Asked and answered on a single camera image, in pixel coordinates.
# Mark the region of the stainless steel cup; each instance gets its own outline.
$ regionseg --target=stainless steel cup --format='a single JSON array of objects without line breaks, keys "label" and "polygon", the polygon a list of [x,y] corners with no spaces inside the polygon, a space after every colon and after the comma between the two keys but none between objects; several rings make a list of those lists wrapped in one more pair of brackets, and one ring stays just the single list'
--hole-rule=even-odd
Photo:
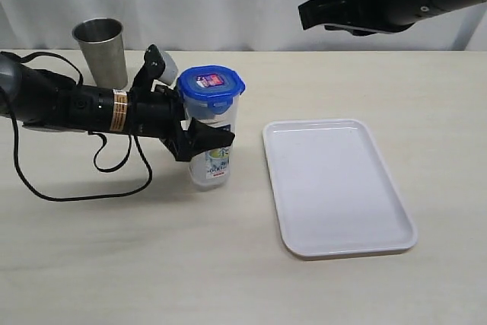
[{"label": "stainless steel cup", "polygon": [[128,81],[122,39],[123,25],[112,18],[95,18],[73,28],[94,82],[102,88],[123,89]]}]

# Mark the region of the white table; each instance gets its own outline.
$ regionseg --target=white table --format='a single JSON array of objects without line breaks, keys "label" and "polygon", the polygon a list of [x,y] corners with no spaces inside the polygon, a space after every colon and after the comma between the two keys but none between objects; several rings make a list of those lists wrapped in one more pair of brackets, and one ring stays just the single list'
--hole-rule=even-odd
[{"label": "white table", "polygon": [[[86,68],[80,53],[62,54]],[[247,83],[227,186],[196,192],[186,165],[143,139],[155,170],[146,191],[44,202],[15,174],[2,119],[1,324],[487,323],[487,53],[173,56],[181,70],[222,64]],[[127,52],[130,76],[141,60]],[[54,59],[33,66],[75,76]],[[371,128],[419,229],[408,253],[303,262],[284,249],[262,128],[335,117]],[[22,167],[57,196],[145,179],[135,154],[122,172],[96,172],[99,144],[21,130]],[[124,155],[126,140],[113,137],[109,147],[106,165]]]}]

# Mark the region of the blue container lid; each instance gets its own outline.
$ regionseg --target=blue container lid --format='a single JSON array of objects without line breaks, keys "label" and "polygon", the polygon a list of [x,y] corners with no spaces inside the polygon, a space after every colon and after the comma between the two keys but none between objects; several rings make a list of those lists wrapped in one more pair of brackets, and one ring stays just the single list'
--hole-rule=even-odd
[{"label": "blue container lid", "polygon": [[240,76],[224,66],[208,65],[187,69],[177,79],[177,87],[183,96],[207,102],[208,107],[227,105],[235,96],[245,91]]}]

